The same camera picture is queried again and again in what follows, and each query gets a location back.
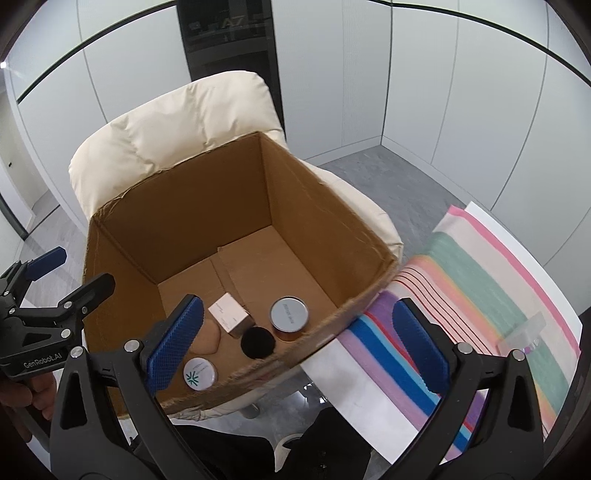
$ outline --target metal screw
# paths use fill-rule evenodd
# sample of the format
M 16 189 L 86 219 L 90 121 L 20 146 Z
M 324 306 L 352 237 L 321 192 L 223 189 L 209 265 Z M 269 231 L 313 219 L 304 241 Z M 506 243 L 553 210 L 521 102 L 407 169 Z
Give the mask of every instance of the metal screw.
M 124 347 L 126 352 L 135 352 L 139 348 L 139 342 L 137 340 L 127 340 Z
M 474 351 L 474 349 L 472 348 L 472 345 L 470 345 L 469 343 L 466 343 L 466 342 L 458 343 L 457 350 L 460 353 L 463 353 L 464 355 L 468 355 L 469 353 L 472 353 Z
M 513 355 L 513 358 L 518 362 L 525 360 L 525 353 L 523 353 L 521 350 L 513 350 L 511 355 Z
M 70 356 L 72 358 L 78 358 L 83 352 L 84 349 L 81 346 L 75 346 L 72 350 L 70 350 Z

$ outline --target cardboard box flap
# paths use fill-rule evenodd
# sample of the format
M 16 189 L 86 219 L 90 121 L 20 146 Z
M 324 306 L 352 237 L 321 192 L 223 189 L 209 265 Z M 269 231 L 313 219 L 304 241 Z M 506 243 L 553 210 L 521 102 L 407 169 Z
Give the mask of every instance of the cardboard box flap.
M 363 220 L 298 161 L 261 137 L 272 223 L 335 305 L 356 297 L 395 258 Z
M 271 224 L 258 135 L 159 171 L 93 218 L 153 282 L 172 277 Z

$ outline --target white round container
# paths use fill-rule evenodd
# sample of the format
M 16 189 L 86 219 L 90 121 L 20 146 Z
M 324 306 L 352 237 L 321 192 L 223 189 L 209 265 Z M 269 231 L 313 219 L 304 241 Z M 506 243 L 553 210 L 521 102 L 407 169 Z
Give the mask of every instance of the white round container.
M 197 357 L 185 364 L 183 378 L 193 390 L 206 390 L 216 382 L 217 372 L 209 360 Z

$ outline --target dark doorway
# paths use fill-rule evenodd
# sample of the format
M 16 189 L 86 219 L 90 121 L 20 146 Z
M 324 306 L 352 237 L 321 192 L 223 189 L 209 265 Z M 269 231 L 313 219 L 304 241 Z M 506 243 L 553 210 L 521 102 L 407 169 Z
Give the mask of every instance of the dark doorway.
M 178 0 L 191 80 L 228 70 L 258 73 L 283 126 L 271 0 Z

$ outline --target silver can lid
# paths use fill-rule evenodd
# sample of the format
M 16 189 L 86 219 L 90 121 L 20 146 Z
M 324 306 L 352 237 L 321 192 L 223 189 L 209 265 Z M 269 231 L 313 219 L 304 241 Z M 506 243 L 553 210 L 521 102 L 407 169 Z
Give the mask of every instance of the silver can lid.
M 283 297 L 271 307 L 271 323 L 282 332 L 298 332 L 308 322 L 308 307 L 296 297 Z

